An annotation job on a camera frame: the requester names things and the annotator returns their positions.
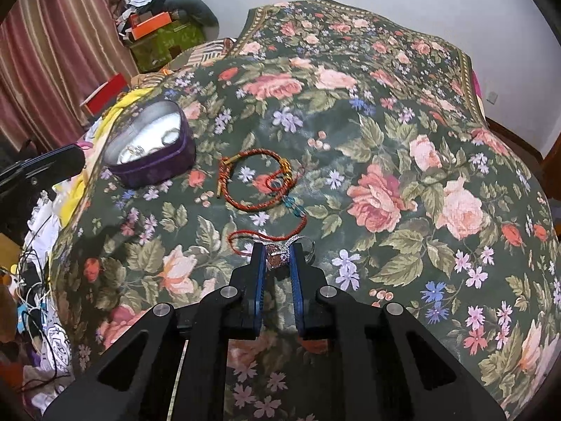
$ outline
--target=brown baseboard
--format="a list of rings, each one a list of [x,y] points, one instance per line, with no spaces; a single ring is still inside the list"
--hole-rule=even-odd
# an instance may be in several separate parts
[[[538,160],[538,163],[543,163],[543,156],[541,155],[540,151],[526,142],[520,136],[518,136],[518,134],[513,133],[508,128],[503,127],[499,122],[496,122],[489,117],[485,117],[485,120],[487,120],[487,124],[489,125],[489,129],[491,131],[494,131],[495,133],[501,134],[507,139],[510,139],[510,141],[516,143],[521,148],[526,150],[526,152],[534,156],[536,160]]]

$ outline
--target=orange box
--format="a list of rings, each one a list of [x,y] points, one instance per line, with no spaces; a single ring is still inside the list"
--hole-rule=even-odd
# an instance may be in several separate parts
[[[168,12],[160,13],[134,27],[133,38],[137,40],[139,38],[142,38],[142,36],[146,36],[149,33],[152,33],[154,30],[157,30],[158,28],[171,23],[172,18],[169,16]]]

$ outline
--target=white wall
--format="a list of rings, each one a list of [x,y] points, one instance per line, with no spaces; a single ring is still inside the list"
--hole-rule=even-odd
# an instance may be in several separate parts
[[[204,0],[220,36],[236,37],[250,8],[285,0]],[[561,130],[561,46],[532,0],[336,0],[441,36],[464,50],[481,89],[499,94],[487,116],[545,155]]]

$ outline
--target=triangular cutout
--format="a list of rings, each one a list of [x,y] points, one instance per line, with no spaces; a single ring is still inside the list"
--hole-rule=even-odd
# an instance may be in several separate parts
[[[148,342],[148,333],[141,332],[99,373],[97,381],[117,391],[128,391]]]
[[[408,332],[407,341],[413,352],[417,369],[419,369],[421,381],[427,391],[432,391],[455,381],[454,371],[442,361],[440,356],[421,336],[416,332]]]

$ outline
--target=yellow cloth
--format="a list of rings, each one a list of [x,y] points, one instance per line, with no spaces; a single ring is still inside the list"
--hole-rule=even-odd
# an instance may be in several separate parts
[[[92,141],[94,147],[86,152],[86,167],[80,174],[72,179],[72,186],[70,188],[70,192],[68,193],[68,199],[61,207],[60,219],[61,226],[63,228],[68,225],[72,214],[74,214],[74,211],[83,196],[83,192],[86,189],[86,183],[92,174],[92,169],[101,153],[101,150],[103,149],[103,146],[105,146],[107,137],[109,136],[111,128],[113,128],[113,124],[117,121],[117,118],[123,112],[124,108],[127,108],[133,102],[147,95],[152,90],[153,88],[139,88],[128,92],[111,108],[111,110],[99,123],[99,126],[95,131],[94,140]]]

